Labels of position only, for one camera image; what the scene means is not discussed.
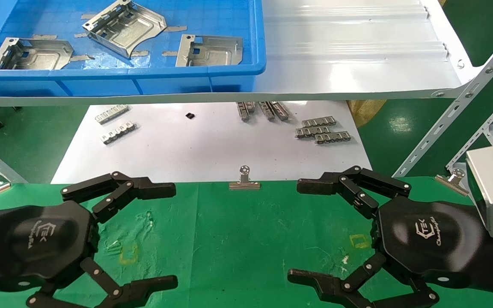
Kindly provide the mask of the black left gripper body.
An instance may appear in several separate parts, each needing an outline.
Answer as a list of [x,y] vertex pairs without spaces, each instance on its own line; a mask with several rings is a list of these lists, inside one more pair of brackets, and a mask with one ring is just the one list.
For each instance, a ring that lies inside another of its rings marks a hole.
[[98,249],[98,224],[74,201],[0,209],[0,292],[76,281],[80,262]]

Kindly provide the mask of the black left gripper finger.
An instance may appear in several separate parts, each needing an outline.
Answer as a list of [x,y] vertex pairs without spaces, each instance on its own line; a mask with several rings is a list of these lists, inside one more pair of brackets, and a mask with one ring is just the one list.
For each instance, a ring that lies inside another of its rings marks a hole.
[[[141,308],[147,304],[152,293],[178,286],[175,275],[140,279],[119,286],[92,258],[83,259],[80,267],[107,294],[96,308]],[[56,285],[46,283],[28,298],[26,305],[29,308],[84,308],[84,305],[55,299],[55,292]]]
[[61,190],[63,201],[82,203],[104,197],[92,207],[98,223],[106,223],[135,199],[152,200],[176,195],[173,183],[152,183],[148,177],[129,177],[121,172],[100,175]]

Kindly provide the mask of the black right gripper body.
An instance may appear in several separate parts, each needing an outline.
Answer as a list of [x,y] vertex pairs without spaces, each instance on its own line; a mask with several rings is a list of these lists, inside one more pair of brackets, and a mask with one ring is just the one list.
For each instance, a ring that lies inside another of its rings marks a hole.
[[384,268],[399,282],[420,279],[446,288],[472,284],[472,263],[486,237],[475,207],[397,197],[378,209],[375,225]]

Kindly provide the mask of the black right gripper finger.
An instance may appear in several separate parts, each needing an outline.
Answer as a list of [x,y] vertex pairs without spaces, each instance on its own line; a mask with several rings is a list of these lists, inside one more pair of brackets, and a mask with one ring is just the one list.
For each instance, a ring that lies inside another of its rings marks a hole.
[[438,294],[428,287],[422,279],[408,278],[413,292],[385,299],[369,301],[359,289],[385,265],[387,259],[381,253],[368,258],[346,279],[320,272],[290,269],[288,281],[293,284],[312,287],[322,302],[339,304],[345,308],[431,308],[440,300]]
[[325,172],[319,179],[299,179],[296,190],[301,194],[340,195],[351,204],[364,218],[375,219],[379,204],[364,189],[387,198],[400,195],[409,197],[411,186],[401,180],[385,177],[373,170],[352,166],[337,172]]

